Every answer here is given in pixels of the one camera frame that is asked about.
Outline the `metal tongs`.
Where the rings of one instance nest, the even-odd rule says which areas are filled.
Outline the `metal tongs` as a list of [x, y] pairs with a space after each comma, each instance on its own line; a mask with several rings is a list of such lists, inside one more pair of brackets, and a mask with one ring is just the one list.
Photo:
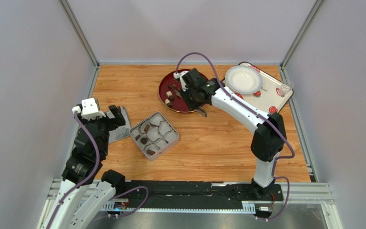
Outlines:
[[171, 109], [178, 113], [193, 113], [198, 112], [203, 117], [207, 117], [207, 112], [204, 110], [205, 104], [200, 104], [200, 102], [194, 98], [194, 93], [191, 90], [186, 90], [185, 92], [178, 88], [177, 85], [172, 84], [175, 95], [175, 100], [170, 101]]

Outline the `square tin box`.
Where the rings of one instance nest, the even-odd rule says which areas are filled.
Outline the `square tin box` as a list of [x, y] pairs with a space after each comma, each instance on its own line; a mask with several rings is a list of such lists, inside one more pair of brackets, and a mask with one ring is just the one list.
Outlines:
[[[144, 132], [144, 127], [150, 125], [147, 132]], [[138, 140], [135, 140], [137, 135], [141, 135]], [[155, 112], [149, 117], [143, 119], [137, 125], [130, 129], [130, 136], [139, 150], [149, 161], [154, 161], [164, 155], [168, 150], [177, 145], [180, 141], [180, 135], [171, 123], [160, 112]], [[142, 144], [140, 139], [147, 137], [147, 144]], [[151, 149], [156, 153], [153, 156], [147, 154], [147, 150]]]

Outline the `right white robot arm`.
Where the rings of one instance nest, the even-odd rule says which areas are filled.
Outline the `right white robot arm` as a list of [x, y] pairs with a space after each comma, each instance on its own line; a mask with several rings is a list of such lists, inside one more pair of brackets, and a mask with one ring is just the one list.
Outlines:
[[212, 105], [243, 124], [253, 135], [251, 151], [257, 158], [253, 182], [260, 188], [274, 183], [275, 159], [284, 146], [285, 129], [279, 113], [267, 114], [257, 111], [216, 78], [206, 80], [197, 69], [174, 72], [173, 77], [181, 84], [180, 96], [190, 111], [202, 110], [204, 104]]

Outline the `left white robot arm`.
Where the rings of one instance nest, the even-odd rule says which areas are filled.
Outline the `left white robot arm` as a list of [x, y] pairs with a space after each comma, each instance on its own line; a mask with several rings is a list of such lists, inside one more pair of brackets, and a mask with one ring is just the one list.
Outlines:
[[108, 155], [110, 131], [126, 125], [120, 106], [111, 105], [104, 113], [94, 105], [91, 119], [82, 116], [87, 108], [79, 104], [72, 110], [79, 129], [62, 173], [55, 206], [42, 224], [44, 229], [67, 229], [70, 226], [78, 204]]

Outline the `dark chocolate bottom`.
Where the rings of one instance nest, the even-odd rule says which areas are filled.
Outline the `dark chocolate bottom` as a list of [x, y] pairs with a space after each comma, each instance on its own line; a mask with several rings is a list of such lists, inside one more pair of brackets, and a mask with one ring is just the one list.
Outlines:
[[148, 142], [148, 138], [147, 137], [142, 137], [141, 139], [140, 139], [140, 142], [142, 143], [142, 144], [147, 144], [147, 142]]

